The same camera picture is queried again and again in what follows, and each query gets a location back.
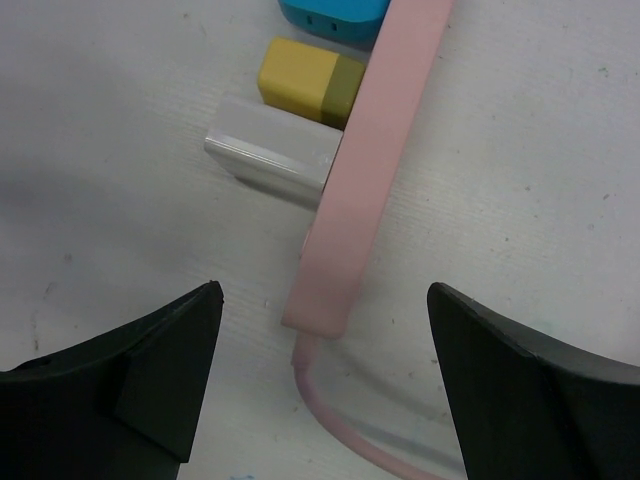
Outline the white plug adapter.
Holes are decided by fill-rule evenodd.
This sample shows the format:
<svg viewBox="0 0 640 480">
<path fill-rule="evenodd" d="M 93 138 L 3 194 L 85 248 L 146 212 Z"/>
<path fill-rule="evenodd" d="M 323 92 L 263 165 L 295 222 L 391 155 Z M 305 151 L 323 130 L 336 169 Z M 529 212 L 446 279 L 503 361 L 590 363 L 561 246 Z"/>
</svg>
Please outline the white plug adapter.
<svg viewBox="0 0 640 480">
<path fill-rule="evenodd" d="M 204 150 L 241 183 L 315 210 L 342 136 L 321 123 L 226 95 Z"/>
</svg>

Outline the pink power strip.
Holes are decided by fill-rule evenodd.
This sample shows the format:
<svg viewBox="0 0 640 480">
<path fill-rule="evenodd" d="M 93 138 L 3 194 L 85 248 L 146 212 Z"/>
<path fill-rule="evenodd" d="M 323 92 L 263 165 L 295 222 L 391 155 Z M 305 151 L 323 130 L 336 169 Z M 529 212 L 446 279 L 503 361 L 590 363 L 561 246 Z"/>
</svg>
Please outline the pink power strip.
<svg viewBox="0 0 640 480">
<path fill-rule="evenodd" d="M 345 333 L 452 6 L 450 1 L 389 4 L 282 318 L 297 332 L 291 364 L 308 410 L 339 442 L 400 479 L 433 475 L 381 450 L 344 423 L 322 402 L 311 368 L 320 341 Z"/>
</svg>

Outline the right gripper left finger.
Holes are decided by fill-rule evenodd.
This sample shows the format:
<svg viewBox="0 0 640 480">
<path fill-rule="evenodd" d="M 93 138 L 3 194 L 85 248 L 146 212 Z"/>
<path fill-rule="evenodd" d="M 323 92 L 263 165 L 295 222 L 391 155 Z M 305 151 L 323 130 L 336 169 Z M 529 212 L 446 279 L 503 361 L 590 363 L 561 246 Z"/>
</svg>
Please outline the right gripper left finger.
<svg viewBox="0 0 640 480">
<path fill-rule="evenodd" d="M 2 372 L 2 478 L 177 478 L 191 456 L 223 303 L 209 281 Z"/>
</svg>

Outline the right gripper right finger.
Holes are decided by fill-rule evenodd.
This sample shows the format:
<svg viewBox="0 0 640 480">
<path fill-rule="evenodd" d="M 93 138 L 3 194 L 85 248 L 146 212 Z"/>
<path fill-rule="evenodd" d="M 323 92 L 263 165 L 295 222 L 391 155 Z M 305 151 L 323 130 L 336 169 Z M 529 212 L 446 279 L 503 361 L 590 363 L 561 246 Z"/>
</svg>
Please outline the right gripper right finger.
<svg viewBox="0 0 640 480">
<path fill-rule="evenodd" d="M 504 317 L 444 283 L 431 332 L 471 479 L 636 479 L 639 369 Z"/>
</svg>

